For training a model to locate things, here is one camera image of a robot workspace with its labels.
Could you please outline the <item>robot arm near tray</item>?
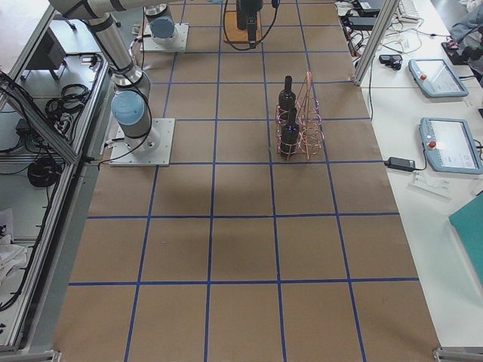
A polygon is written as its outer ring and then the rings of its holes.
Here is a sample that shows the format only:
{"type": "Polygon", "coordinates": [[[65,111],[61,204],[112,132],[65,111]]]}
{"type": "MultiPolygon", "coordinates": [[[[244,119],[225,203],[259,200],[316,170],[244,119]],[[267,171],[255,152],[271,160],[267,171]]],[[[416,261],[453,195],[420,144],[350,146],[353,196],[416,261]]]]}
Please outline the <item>robot arm near tray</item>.
{"type": "MultiPolygon", "coordinates": [[[[236,41],[229,37],[227,25],[228,1],[225,1],[223,9],[223,40],[232,48],[238,51],[255,49],[261,42],[257,39],[258,13],[263,8],[262,1],[236,1],[235,2],[235,25],[238,31],[246,35],[246,40],[236,41]]],[[[144,8],[144,15],[148,20],[150,38],[155,44],[169,45],[177,37],[176,23],[173,21],[170,9],[167,4],[144,8]]]]}

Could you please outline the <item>black gripper near tray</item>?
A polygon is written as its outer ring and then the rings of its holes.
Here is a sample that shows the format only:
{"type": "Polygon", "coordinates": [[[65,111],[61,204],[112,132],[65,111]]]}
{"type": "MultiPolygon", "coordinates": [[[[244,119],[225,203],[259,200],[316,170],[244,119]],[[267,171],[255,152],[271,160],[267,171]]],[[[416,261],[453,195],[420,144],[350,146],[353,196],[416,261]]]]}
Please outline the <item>black gripper near tray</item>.
{"type": "Polygon", "coordinates": [[[248,18],[254,16],[263,7],[262,0],[237,0],[236,13],[240,21],[247,19],[248,44],[250,46],[257,45],[257,19],[248,18]]]}

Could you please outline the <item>robot arm near basket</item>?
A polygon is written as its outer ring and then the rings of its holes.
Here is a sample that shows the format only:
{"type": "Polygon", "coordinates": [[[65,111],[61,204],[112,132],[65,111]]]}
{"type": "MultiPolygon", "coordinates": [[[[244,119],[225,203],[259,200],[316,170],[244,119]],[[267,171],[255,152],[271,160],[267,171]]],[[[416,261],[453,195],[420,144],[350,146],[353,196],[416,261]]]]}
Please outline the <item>robot arm near basket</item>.
{"type": "Polygon", "coordinates": [[[146,8],[155,1],[55,1],[50,5],[66,19],[77,19],[85,23],[108,61],[112,81],[118,92],[138,92],[139,98],[149,96],[146,73],[134,64],[133,57],[125,46],[122,36],[114,24],[112,12],[133,8],[146,8]]]}

